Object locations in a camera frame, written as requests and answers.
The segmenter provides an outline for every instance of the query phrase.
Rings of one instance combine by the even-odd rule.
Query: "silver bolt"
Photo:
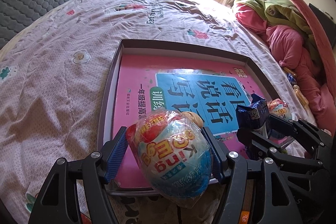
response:
[[[237,158],[238,157],[238,153],[236,151],[231,151],[231,152],[229,152],[229,156],[231,158]]]
[[[99,157],[100,157],[100,153],[98,151],[95,151],[95,152],[91,153],[91,158],[96,159],[96,158],[99,158]]]
[[[273,160],[271,158],[265,158],[265,162],[267,164],[272,164],[273,163]]]
[[[59,159],[57,160],[57,164],[58,164],[58,165],[62,165],[63,163],[65,163],[65,159],[64,159],[64,158],[59,158]]]

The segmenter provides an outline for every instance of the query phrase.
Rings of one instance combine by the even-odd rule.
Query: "bed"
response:
[[[202,35],[190,35],[189,30]],[[144,38],[249,56],[291,112],[315,124],[268,47],[236,21],[231,9],[212,0],[70,0],[0,51],[0,199],[19,224],[28,222],[57,158],[82,159],[95,150],[114,52],[121,39]],[[76,55],[84,51],[83,57]],[[296,142],[288,151],[303,157]],[[78,193],[86,219],[81,184]]]

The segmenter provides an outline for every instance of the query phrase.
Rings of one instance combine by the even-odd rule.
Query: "white flower print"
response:
[[[82,50],[82,51],[76,52],[73,55],[72,61],[75,64],[85,64],[89,61],[89,59],[90,59],[89,54],[86,51]]]

